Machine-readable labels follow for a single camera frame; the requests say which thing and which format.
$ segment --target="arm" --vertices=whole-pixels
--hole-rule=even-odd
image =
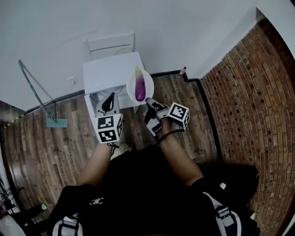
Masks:
[[[162,120],[162,129],[157,133],[158,137],[170,132],[170,124],[167,119]],[[186,154],[180,143],[173,135],[168,135],[159,144],[169,166],[178,178],[187,186],[191,186],[196,180],[203,178],[196,163]]]
[[[77,179],[77,185],[89,183],[93,186],[101,186],[106,175],[112,154],[112,147],[106,144],[98,144]]]

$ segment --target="red brick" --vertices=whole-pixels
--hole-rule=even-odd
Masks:
[[[284,41],[262,20],[204,81],[225,162],[260,173],[250,208],[262,235],[276,234],[295,192],[294,68]]]

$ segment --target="black strap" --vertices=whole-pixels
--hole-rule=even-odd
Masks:
[[[108,145],[109,147],[113,147],[111,156],[114,154],[115,149],[116,149],[116,148],[119,148],[119,146],[117,146],[116,144],[110,143],[110,142],[108,142],[107,145]]]
[[[60,224],[60,225],[59,225],[59,231],[58,231],[58,234],[57,234],[58,236],[61,236],[61,230],[62,230],[62,228],[63,228],[63,225]]]
[[[163,135],[162,137],[160,137],[158,140],[157,140],[157,143],[156,145],[158,145],[163,139],[165,139],[168,135],[171,135],[171,134],[174,134],[174,133],[177,133],[177,132],[184,132],[184,129],[178,129],[178,130],[174,130],[174,131],[171,131],[165,135]]]

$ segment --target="eggplant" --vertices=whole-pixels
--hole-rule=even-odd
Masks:
[[[137,101],[143,101],[146,98],[146,85],[141,69],[135,67],[135,98]]]

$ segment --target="hand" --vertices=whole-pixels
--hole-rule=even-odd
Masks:
[[[170,121],[169,118],[163,118],[161,120],[162,123],[162,128],[156,133],[156,136],[160,139],[162,136],[164,136],[165,134],[168,134],[171,130],[170,130]]]

